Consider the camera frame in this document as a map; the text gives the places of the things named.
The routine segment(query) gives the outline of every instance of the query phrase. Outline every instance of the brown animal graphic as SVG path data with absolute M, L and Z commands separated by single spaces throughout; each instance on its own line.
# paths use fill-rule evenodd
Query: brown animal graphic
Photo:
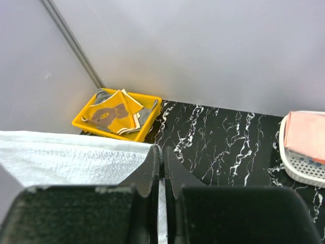
M 125 118 L 127 116 L 128 112 L 125 109 L 125 105 L 121 103 L 116 105 L 114 108 L 102 108 L 97 110 L 89 122 L 96 126 L 107 128 L 111 125 L 114 119 Z

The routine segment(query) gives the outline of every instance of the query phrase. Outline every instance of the metal strip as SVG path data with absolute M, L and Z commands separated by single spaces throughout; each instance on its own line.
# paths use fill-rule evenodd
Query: metal strip
M 75 38 L 72 31 L 70 30 L 67 23 L 65 22 L 63 16 L 61 15 L 58 8 L 54 4 L 54 2 L 52 0 L 40 0 L 40 1 L 44 4 L 45 8 L 47 9 L 49 14 L 53 18 L 53 20 L 55 21 L 59 29 L 61 30 L 61 32 L 63 33 L 64 37 L 70 44 L 71 48 L 74 50 L 76 56 L 78 57 L 79 61 L 82 63 L 83 67 L 86 69 L 87 73 L 91 77 L 94 84 L 98 88 L 105 87 L 99 75 L 91 65 L 91 62 L 89 61 L 86 54 L 84 53 L 79 43 L 77 42 L 77 39 Z

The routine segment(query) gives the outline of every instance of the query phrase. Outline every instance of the folded pink towel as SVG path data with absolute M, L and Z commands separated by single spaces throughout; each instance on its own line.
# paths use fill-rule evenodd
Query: folded pink towel
M 325 116 L 290 112 L 285 125 L 284 146 L 325 164 Z

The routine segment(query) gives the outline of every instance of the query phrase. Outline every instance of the basket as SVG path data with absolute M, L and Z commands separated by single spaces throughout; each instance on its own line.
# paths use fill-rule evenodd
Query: basket
M 117 90 L 112 90 L 112 89 L 106 89 L 109 94 L 114 94 Z M 84 108 L 79 112 L 79 114 L 74 118 L 72 121 L 72 125 L 81 128 L 82 130 L 86 132 L 91 132 L 96 135 L 104 136 L 104 137 L 110 137 L 110 138 L 115 138 L 115 139 L 120 139 L 120 140 L 128 140 L 128 141 L 137 141 L 137 142 L 143 142 L 146 135 L 148 134 L 153 122 L 157 118 L 157 116 L 160 113 L 161 110 L 161 98 L 159 97 L 154 97 L 154 96 L 149 96 L 149 95 L 143 95 L 143 94 L 137 94 L 137 93 L 128 93 L 131 97 L 133 97 L 135 100 L 137 100 L 139 103 L 141 103 L 144 107 L 146 108 L 152 108 L 153 103 L 155 100 L 158 100 L 156 106 L 153 108 L 151 114 L 147 118 L 147 121 L 143 125 L 142 129 L 138 132 L 131 132 L 129 134 L 122 134 L 122 135 L 116 135 L 113 133 L 109 133 L 106 131 L 102 131 L 96 128 L 96 126 L 89 125 L 86 122 L 83 122 L 81 120 L 81 116 L 86 110 L 86 108 L 92 104 L 94 104 L 96 95 L 94 95 L 90 101 L 84 106 Z
M 324 112 L 313 111 L 301 112 L 325 114 Z M 284 147 L 286 120 L 287 116 L 283 118 L 279 132 L 279 150 L 285 172 L 298 182 L 325 188 L 325 165 Z

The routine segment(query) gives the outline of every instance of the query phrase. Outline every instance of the white plastic basket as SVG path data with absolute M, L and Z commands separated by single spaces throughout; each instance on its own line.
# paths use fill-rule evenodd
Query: white plastic basket
M 325 114 L 324 112 L 301 111 Z M 284 148 L 284 131 L 287 116 L 283 118 L 279 132 L 279 150 L 285 172 L 294 180 L 325 188 L 325 165 L 313 161 L 311 158 L 297 154 Z

